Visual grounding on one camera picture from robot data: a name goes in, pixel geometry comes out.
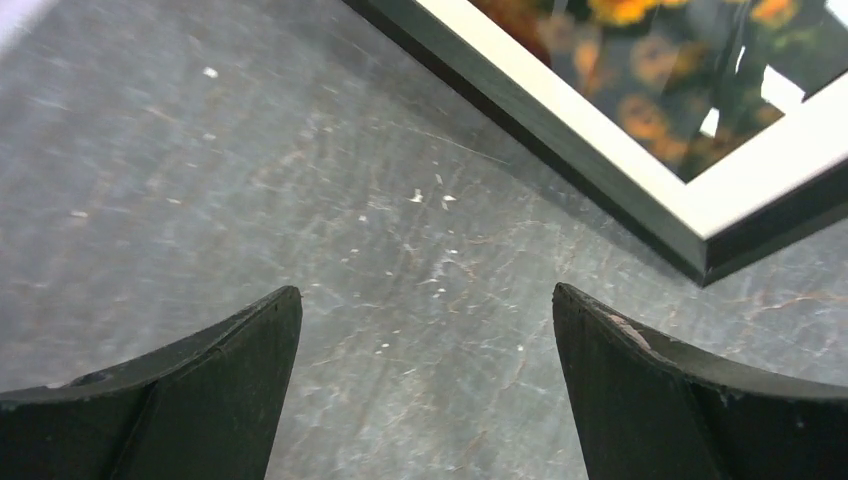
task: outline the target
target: framed picture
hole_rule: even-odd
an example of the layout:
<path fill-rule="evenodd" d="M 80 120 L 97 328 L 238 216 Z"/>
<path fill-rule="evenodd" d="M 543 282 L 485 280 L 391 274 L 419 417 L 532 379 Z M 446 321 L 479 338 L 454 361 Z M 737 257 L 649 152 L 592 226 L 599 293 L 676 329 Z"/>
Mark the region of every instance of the framed picture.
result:
<path fill-rule="evenodd" d="M 848 213 L 846 0 L 345 0 L 701 285 Z"/>

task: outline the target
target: floral picture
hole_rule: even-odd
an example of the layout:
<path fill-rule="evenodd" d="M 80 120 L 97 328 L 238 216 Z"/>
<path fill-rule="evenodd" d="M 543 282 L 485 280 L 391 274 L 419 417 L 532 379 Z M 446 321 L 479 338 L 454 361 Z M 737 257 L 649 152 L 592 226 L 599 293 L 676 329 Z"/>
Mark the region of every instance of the floral picture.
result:
<path fill-rule="evenodd" d="M 684 182 L 848 70 L 834 0 L 469 1 Z"/>

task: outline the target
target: white speck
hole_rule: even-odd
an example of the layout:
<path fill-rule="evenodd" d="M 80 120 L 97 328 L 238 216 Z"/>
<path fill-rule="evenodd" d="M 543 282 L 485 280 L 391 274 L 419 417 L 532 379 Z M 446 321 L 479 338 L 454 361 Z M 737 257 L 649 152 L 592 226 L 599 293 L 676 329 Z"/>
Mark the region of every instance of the white speck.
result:
<path fill-rule="evenodd" d="M 416 188 L 415 195 L 409 201 L 412 203 L 421 203 L 422 200 L 424 200 L 424 197 L 421 195 L 421 189 Z"/>

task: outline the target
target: marble surface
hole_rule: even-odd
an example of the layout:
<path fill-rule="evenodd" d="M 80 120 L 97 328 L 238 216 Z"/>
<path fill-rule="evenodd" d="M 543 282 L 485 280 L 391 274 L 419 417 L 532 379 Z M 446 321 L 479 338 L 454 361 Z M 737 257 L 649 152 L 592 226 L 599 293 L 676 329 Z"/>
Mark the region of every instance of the marble surface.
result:
<path fill-rule="evenodd" d="M 586 478 L 557 281 L 848 384 L 846 234 L 700 290 L 338 0 L 62 0 L 0 60 L 0 390 L 298 285 L 269 479 Z"/>

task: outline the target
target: gray surface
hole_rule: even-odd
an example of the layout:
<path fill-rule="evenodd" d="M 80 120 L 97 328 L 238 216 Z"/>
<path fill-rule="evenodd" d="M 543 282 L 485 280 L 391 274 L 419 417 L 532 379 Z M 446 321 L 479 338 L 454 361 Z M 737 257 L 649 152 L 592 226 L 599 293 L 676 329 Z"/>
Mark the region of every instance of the gray surface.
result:
<path fill-rule="evenodd" d="M 585 478 L 557 281 L 848 384 L 848 223 L 701 291 L 337 0 L 63 0 L 0 64 L 0 206 L 0 390 L 304 290 L 269 479 Z"/>

